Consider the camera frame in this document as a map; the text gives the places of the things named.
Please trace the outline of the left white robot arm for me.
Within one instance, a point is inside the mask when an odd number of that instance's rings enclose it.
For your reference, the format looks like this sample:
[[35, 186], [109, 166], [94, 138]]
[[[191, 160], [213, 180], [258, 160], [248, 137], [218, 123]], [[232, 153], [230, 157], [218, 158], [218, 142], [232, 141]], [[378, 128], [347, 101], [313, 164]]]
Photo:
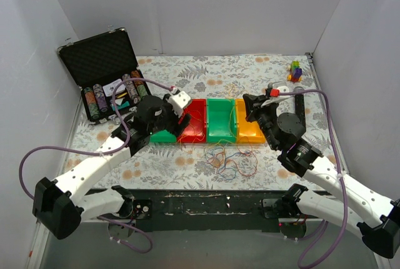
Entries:
[[145, 96], [93, 156], [54, 180], [43, 178], [36, 184], [33, 215], [58, 240], [71, 235], [81, 222], [101, 215], [129, 218], [134, 199], [127, 189], [112, 186], [95, 194], [89, 194], [89, 190], [147, 146], [153, 134], [166, 130], [180, 136], [191, 119], [184, 112], [191, 101], [184, 91], [163, 98]]

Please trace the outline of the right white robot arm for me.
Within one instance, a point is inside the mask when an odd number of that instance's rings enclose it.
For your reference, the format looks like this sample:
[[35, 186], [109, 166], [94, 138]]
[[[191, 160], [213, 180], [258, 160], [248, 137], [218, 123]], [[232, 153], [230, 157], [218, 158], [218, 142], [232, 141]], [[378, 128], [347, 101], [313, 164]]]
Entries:
[[394, 258], [399, 248], [399, 201], [367, 188], [352, 176], [343, 173], [321, 152], [305, 141], [306, 132], [294, 113], [276, 114], [278, 101], [285, 99], [274, 89], [271, 95], [244, 94], [246, 119], [256, 122], [270, 148], [280, 151], [278, 161], [288, 171], [308, 180], [337, 201], [300, 190], [283, 201], [287, 216], [297, 217], [310, 210], [312, 215], [331, 223], [342, 223], [374, 253]]

